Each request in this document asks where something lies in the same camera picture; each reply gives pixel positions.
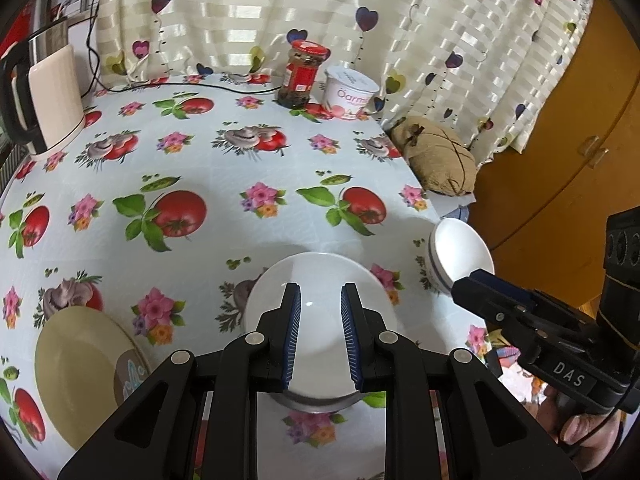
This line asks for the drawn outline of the person right hand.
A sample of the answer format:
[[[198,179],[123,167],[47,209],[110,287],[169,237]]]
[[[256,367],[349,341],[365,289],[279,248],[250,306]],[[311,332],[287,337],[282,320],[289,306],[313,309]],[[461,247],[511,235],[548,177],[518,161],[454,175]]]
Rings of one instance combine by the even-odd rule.
[[[536,419],[555,441],[568,445],[575,444],[585,436],[573,463],[581,472],[597,468],[615,446],[620,433],[620,411],[606,417],[604,415],[579,414],[564,419],[556,406],[558,392],[552,386],[544,389],[546,398],[539,405]]]

